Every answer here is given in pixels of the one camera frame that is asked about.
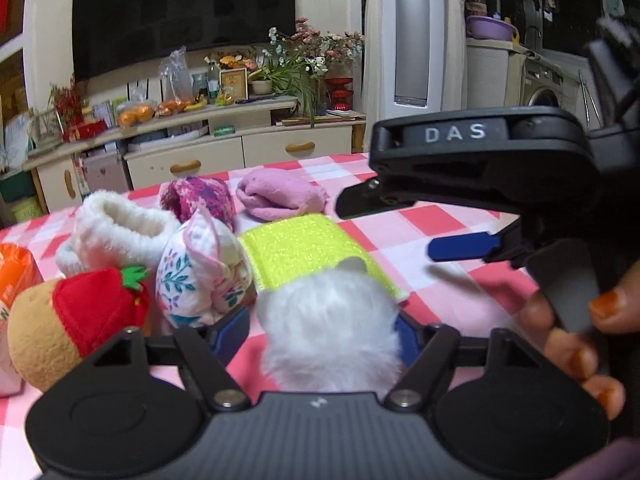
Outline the person right hand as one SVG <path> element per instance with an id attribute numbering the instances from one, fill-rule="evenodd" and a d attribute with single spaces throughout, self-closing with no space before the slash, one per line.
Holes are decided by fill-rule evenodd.
<path id="1" fill-rule="evenodd" d="M 639 266 L 634 264 L 609 292 L 589 304 L 593 326 L 605 334 L 628 334 L 639 329 Z M 530 330 L 546 332 L 544 355 L 565 374 L 582 384 L 613 420 L 623 411 L 625 388 L 617 379 L 599 375 L 594 343 L 584 335 L 555 326 L 555 316 L 542 292 L 529 297 L 520 322 Z"/>

